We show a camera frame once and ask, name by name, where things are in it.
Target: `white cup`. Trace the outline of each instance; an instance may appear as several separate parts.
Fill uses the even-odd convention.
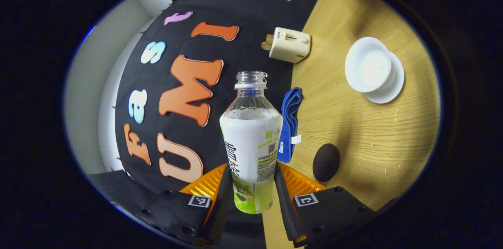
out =
[[[354,42],[345,60],[345,76],[354,90],[369,93],[388,89],[397,74],[386,46],[376,38]]]

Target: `wooden table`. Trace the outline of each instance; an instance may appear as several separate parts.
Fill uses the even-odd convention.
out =
[[[297,144],[289,166],[311,179],[316,151],[325,143],[341,153],[337,174],[324,186],[342,186],[372,210],[400,197],[420,175],[437,139],[440,93],[433,63],[420,38],[381,0],[318,0],[303,29],[311,54],[293,67],[292,88],[302,89]],[[378,38],[406,73],[398,97],[374,104],[353,90],[344,63],[359,38]],[[268,248],[293,248],[277,194],[263,214]]]

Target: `brown ball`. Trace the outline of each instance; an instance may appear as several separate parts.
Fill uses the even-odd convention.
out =
[[[327,143],[318,149],[313,160],[313,174],[318,181],[329,181],[336,175],[341,162],[339,150],[333,144]]]

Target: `blue towel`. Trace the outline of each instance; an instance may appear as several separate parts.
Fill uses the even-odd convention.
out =
[[[281,106],[283,127],[281,129],[277,157],[277,160],[282,163],[288,163],[292,159],[295,145],[290,140],[293,136],[297,135],[298,122],[295,118],[295,113],[299,110],[300,102],[302,102],[302,91],[298,87],[288,91],[283,99],[283,105]]]

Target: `orange letter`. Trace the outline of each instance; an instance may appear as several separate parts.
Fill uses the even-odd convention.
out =
[[[131,127],[129,124],[124,124],[124,134],[126,134],[126,144],[127,150],[131,156],[135,155],[142,158],[147,165],[151,165],[151,158],[149,157],[149,150],[147,149],[147,145],[142,143],[141,146],[138,145],[140,142],[140,138],[131,131]]]
[[[162,154],[168,151],[178,156],[182,156],[186,158],[190,163],[188,170],[182,170],[179,167],[175,167],[174,165],[166,163],[166,160],[164,160],[164,158],[160,158],[159,169],[163,176],[173,177],[188,183],[192,183],[203,176],[203,163],[201,162],[201,159],[196,154],[196,152],[190,150],[187,147],[166,140],[166,138],[164,138],[164,135],[162,135],[161,133],[158,134],[158,149]]]
[[[195,37],[197,35],[211,35],[218,36],[225,39],[225,41],[232,41],[236,38],[237,32],[239,31],[239,27],[236,25],[225,27],[218,25],[208,25],[206,22],[199,23],[190,36]]]
[[[212,97],[213,93],[196,79],[202,79],[209,86],[217,84],[222,72],[223,61],[217,59],[213,62],[186,59],[180,55],[171,65],[173,74],[182,86],[168,90],[160,96],[159,113],[178,113],[195,119],[199,126],[206,126],[210,116],[210,105],[203,103],[200,106],[188,104],[190,102],[205,100]]]

